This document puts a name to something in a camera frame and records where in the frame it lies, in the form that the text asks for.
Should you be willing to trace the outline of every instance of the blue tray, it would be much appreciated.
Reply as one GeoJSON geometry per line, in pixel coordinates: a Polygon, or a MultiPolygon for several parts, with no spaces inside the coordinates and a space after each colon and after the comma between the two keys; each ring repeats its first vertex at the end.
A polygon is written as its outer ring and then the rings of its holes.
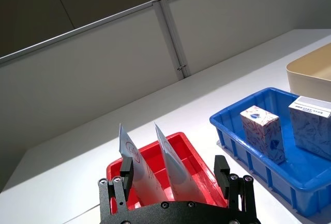
{"type": "Polygon", "coordinates": [[[295,146],[288,106],[297,95],[266,88],[210,118],[223,148],[280,194],[305,217],[331,203],[331,161],[295,146]],[[245,142],[240,112],[252,105],[280,117],[286,161],[277,165],[245,142]]]}

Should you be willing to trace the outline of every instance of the cream plastic bin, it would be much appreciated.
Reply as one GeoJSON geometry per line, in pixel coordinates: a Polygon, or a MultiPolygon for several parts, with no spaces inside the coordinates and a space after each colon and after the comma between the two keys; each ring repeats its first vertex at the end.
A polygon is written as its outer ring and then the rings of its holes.
{"type": "Polygon", "coordinates": [[[286,69],[291,92],[331,101],[331,43],[289,63],[286,69]]]}

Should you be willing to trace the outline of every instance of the small white box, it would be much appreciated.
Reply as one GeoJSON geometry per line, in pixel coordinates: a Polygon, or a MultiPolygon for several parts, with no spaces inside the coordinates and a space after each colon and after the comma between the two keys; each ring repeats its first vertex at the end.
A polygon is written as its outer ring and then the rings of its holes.
{"type": "Polygon", "coordinates": [[[285,161],[279,117],[257,106],[240,113],[246,142],[275,163],[285,161]]]}
{"type": "Polygon", "coordinates": [[[295,144],[331,159],[331,103],[300,96],[289,111],[295,144]]]}

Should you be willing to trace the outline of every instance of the red tray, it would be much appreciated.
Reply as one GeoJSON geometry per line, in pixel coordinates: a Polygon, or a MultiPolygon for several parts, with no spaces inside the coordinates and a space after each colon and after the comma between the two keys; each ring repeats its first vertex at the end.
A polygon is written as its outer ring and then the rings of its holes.
{"type": "MultiPolygon", "coordinates": [[[[194,149],[185,134],[178,132],[168,136],[167,139],[201,189],[206,198],[207,204],[226,207],[227,201],[223,198],[223,194],[217,185],[214,175],[194,149]]],[[[139,149],[139,151],[156,175],[169,201],[173,201],[174,198],[165,170],[166,168],[164,166],[159,142],[155,141],[152,144],[139,149]]],[[[118,159],[107,166],[107,179],[111,180],[113,177],[119,175],[121,164],[122,159],[118,159]]],[[[114,198],[111,199],[110,204],[112,214],[116,213],[117,207],[114,198]]],[[[133,187],[130,190],[127,206],[130,210],[141,206],[133,187]]]]}

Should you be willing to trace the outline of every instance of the white table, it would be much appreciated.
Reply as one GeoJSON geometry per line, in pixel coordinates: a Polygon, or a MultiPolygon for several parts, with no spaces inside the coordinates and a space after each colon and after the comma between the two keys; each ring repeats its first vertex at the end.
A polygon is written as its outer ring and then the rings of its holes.
{"type": "MultiPolygon", "coordinates": [[[[291,31],[28,150],[0,194],[1,223],[99,223],[97,181],[120,157],[120,122],[137,147],[157,139],[155,121],[165,135],[184,132],[210,168],[224,154],[232,172],[248,174],[216,145],[209,117],[266,87],[289,91],[286,64],[329,42],[331,29],[291,31]]],[[[331,222],[327,211],[289,211],[257,180],[254,190],[262,223],[331,222]]]]}

